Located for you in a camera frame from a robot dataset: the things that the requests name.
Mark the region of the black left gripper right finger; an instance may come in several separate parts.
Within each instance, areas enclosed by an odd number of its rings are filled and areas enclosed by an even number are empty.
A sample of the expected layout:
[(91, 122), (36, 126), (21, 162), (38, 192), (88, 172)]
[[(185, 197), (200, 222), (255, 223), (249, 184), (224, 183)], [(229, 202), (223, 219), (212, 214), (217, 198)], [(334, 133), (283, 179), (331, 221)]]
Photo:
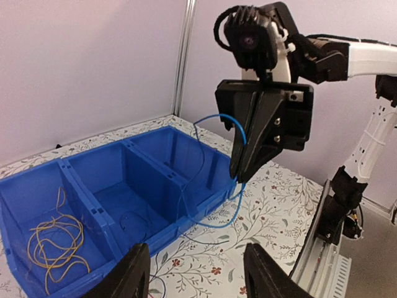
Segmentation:
[(257, 243), (248, 243), (243, 254), (247, 297), (310, 298)]

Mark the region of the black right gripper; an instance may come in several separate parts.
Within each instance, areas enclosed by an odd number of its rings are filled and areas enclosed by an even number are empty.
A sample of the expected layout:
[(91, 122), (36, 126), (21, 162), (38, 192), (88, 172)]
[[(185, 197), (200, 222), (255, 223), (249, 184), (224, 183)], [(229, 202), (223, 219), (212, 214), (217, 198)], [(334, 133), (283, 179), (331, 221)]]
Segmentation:
[(294, 151), (302, 151), (310, 138), (314, 99), (310, 85), (225, 79), (215, 98), (219, 113), (229, 116), (221, 120), (225, 128), (235, 124), (230, 174), (241, 183), (282, 151), (282, 135), (285, 148)]

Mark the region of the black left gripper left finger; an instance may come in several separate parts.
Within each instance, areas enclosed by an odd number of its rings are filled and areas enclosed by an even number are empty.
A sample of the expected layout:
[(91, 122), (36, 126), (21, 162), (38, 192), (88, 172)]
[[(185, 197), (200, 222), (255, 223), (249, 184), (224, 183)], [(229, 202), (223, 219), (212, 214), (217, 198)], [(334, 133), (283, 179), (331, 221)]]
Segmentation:
[(150, 254), (147, 243), (137, 243), (93, 289), (89, 297), (147, 297), (149, 291)]

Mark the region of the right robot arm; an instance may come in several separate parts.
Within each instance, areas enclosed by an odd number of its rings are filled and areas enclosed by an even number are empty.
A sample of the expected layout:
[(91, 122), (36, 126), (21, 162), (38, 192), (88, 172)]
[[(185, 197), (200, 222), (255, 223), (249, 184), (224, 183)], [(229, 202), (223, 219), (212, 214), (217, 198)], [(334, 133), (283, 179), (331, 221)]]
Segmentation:
[(255, 80), (223, 80), (215, 92), (226, 129), (235, 129), (230, 174), (248, 182), (284, 150), (314, 178), (337, 161), (345, 132), (358, 142), (336, 171), (317, 235), (334, 242), (356, 209), (396, 122), (396, 46), (375, 40), (293, 34), (278, 38), (249, 31), (229, 34), (223, 48)]

